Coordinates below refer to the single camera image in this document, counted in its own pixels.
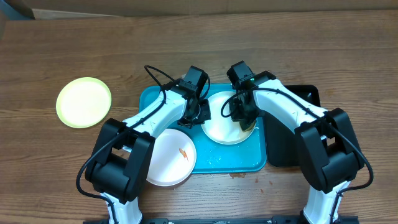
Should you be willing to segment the green rimmed plate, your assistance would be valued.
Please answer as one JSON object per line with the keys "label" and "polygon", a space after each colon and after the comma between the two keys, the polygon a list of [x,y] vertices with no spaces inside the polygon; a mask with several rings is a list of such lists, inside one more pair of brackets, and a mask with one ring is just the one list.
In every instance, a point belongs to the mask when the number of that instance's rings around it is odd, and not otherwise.
{"label": "green rimmed plate", "polygon": [[71,128],[88,128],[108,114],[112,96],[108,86],[93,77],[82,77],[63,87],[57,97],[60,121]]}

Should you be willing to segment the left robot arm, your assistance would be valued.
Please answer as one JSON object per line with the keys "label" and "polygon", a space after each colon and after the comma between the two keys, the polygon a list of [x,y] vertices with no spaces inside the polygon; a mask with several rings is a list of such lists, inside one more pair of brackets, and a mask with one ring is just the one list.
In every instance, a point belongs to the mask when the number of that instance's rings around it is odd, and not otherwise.
{"label": "left robot arm", "polygon": [[84,196],[104,200],[104,223],[143,223],[138,196],[149,172],[156,138],[172,123],[192,128],[211,118],[205,96],[208,74],[191,66],[184,78],[171,79],[158,98],[135,116],[108,119],[99,132],[91,157],[76,177]]}

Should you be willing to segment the white plate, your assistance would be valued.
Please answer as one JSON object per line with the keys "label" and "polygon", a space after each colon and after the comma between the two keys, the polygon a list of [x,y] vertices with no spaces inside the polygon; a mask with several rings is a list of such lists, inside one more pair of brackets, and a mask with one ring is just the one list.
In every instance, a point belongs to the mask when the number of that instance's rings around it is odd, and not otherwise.
{"label": "white plate", "polygon": [[243,142],[255,129],[256,122],[250,129],[244,131],[239,122],[233,121],[230,117],[222,117],[221,107],[233,95],[232,91],[221,91],[208,98],[211,119],[205,121],[201,127],[211,140],[220,144],[232,145]]}
{"label": "white plate", "polygon": [[193,141],[179,130],[166,129],[155,140],[147,181],[161,187],[179,184],[190,176],[196,161]]}

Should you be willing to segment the yellow green sponge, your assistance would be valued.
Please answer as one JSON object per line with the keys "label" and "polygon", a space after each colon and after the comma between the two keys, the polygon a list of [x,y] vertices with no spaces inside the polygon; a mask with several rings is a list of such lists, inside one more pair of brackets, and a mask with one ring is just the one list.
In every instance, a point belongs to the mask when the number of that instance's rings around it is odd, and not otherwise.
{"label": "yellow green sponge", "polygon": [[256,120],[242,120],[239,122],[243,132],[252,130],[256,125]]}

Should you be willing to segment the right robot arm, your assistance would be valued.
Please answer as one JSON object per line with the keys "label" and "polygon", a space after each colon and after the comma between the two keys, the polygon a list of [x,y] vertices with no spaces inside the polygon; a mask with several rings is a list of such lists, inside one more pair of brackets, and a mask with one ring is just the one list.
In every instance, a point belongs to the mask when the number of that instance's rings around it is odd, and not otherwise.
{"label": "right robot arm", "polygon": [[288,90],[268,71],[255,74],[245,62],[231,66],[227,76],[236,94],[227,100],[229,117],[244,131],[257,117],[276,121],[269,137],[297,156],[310,184],[307,204],[298,218],[276,218],[275,223],[358,223],[340,217],[338,207],[357,172],[369,162],[363,155],[348,115],[340,108],[328,111]]}

